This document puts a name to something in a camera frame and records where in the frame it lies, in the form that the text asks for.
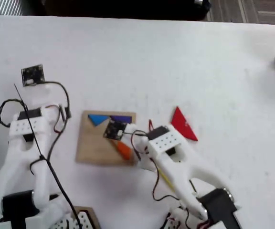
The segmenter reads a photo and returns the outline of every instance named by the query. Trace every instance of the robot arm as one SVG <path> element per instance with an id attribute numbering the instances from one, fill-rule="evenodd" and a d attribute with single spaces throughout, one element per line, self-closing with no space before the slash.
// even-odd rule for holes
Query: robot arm
<path id="1" fill-rule="evenodd" d="M 206 228 L 211 229 L 240 229 L 243 228 L 241 207 L 238 204 L 238 196 L 229 181 L 219 170 L 207 163 L 198 155 L 189 142 L 172 126 L 160 126 L 146 136 L 135 136 L 131 142 L 131 136 L 122 133 L 134 133 L 138 128 L 135 124 L 127 124 L 125 128 L 119 129 L 113 121 L 106 129 L 108 136 L 121 135 L 121 141 L 139 152 L 147 149 L 148 162 L 153 162 L 168 178 L 172 184 L 176 196 L 180 199 L 182 209 L 187 209 L 193 216 L 206 222 Z M 189 180 L 198 178 L 215 187 L 215 190 L 203 197 L 196 196 Z"/>
<path id="2" fill-rule="evenodd" d="M 47 157 L 58 112 L 45 106 L 28 112 L 40 151 Z M 48 229 L 70 209 L 62 195 L 50 200 L 50 170 L 45 161 L 34 164 L 30 171 L 39 151 L 24 111 L 14 116 L 9 137 L 0 169 L 0 213 L 4 218 L 0 229 Z"/>

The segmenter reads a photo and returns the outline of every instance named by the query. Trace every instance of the wooden board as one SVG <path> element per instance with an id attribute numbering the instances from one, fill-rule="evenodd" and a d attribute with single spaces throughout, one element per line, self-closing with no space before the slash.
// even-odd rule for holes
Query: wooden board
<path id="1" fill-rule="evenodd" d="M 133 153 L 129 160 L 122 157 L 116 148 L 116 143 L 103 137 L 109 120 L 94 126 L 88 115 L 95 114 L 131 116 L 132 123 L 136 121 L 136 114 L 131 112 L 84 111 L 80 123 L 76 161 L 95 165 L 132 166 L 134 164 Z"/>

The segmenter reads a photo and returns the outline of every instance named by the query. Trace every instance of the table surface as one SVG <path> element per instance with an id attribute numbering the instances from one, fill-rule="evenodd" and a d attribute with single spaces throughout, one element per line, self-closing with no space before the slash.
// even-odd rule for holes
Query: table surface
<path id="1" fill-rule="evenodd" d="M 154 173 L 75 162 L 82 111 L 136 112 L 146 129 L 149 118 L 168 123 L 178 105 L 198 136 L 193 147 L 235 183 L 251 228 L 275 228 L 274 58 L 274 25 L 0 16 L 0 104 L 17 97 L 21 68 L 39 63 L 66 86 L 73 118 L 52 163 L 104 229 L 159 228 L 170 203 L 152 200 Z M 0 125 L 0 166 L 7 139 Z"/>

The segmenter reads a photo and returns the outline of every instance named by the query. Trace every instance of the purple piece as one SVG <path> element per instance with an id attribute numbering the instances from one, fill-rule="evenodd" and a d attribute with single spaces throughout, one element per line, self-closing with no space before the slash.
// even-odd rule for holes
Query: purple piece
<path id="1" fill-rule="evenodd" d="M 112 115 L 111 119 L 114 121 L 119 121 L 123 123 L 132 123 L 132 117 L 131 116 L 119 116 L 119 115 Z"/>

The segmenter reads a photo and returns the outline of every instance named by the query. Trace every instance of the orange piece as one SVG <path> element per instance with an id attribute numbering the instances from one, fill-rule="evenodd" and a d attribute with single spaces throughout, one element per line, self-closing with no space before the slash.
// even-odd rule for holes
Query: orange piece
<path id="1" fill-rule="evenodd" d="M 122 142 L 117 142 L 117 149 L 125 160 L 131 159 L 131 149 Z"/>

